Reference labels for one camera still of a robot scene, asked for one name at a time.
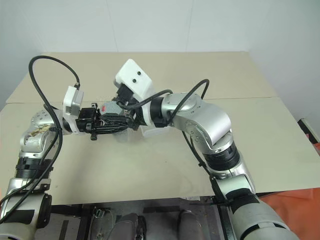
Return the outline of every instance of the orange cloth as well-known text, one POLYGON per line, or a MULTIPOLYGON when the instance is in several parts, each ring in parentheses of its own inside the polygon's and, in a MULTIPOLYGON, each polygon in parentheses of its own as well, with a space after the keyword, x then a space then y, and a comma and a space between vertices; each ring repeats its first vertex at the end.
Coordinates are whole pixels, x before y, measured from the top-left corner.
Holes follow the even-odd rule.
POLYGON ((320 188, 280 192, 261 200, 269 204, 301 240, 320 240, 320 188))

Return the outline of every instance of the beige table surface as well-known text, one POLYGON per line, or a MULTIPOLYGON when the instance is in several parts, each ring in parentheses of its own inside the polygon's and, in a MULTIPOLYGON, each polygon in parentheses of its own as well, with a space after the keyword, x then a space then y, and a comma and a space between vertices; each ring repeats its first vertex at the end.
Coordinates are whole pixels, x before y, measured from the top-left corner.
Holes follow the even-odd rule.
MULTIPOLYGON (((230 116, 235 143, 257 192, 320 187, 320 158, 278 97, 208 100, 230 116)), ((11 103, 0 113, 2 196, 17 164, 20 137, 41 103, 11 103)), ((208 196, 207 174, 176 129, 143 138, 68 135, 51 173, 53 204, 208 196)))
MULTIPOLYGON (((44 54, 65 61, 77 72, 84 101, 109 101, 115 96, 115 75, 129 58, 150 76, 157 91, 187 92, 200 80, 209 79, 206 99, 277 96, 247 52, 44 54)), ((51 60, 36 61, 34 71, 42 91, 52 102, 62 101, 67 87, 75 83, 68 69, 51 60)), ((7 100, 7 103, 40 102, 29 74, 7 100)))

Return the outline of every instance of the floor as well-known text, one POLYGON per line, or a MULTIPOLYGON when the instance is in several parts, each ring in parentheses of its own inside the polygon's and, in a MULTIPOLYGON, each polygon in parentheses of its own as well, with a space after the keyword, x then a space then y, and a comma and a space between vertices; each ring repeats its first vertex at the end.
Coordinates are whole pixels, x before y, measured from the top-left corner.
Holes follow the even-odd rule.
MULTIPOLYGON (((95 204, 107 209, 102 218, 92 218, 88 240, 106 240, 113 225, 129 213, 143 215, 147 224, 147 240, 177 240, 177 219, 180 210, 191 210, 200 222, 205 239, 221 240, 222 229, 218 211, 208 205, 209 197, 122 201, 95 204)), ((36 232, 36 240, 75 240, 80 218, 52 214, 49 225, 36 232)))

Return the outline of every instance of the white wall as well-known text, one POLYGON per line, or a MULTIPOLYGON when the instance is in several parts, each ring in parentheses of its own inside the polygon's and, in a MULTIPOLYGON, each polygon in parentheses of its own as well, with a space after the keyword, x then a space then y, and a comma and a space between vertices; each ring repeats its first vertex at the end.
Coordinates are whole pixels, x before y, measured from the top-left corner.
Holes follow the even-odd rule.
POLYGON ((0 0, 0 109, 40 52, 249 51, 320 135, 319 0, 0 0))

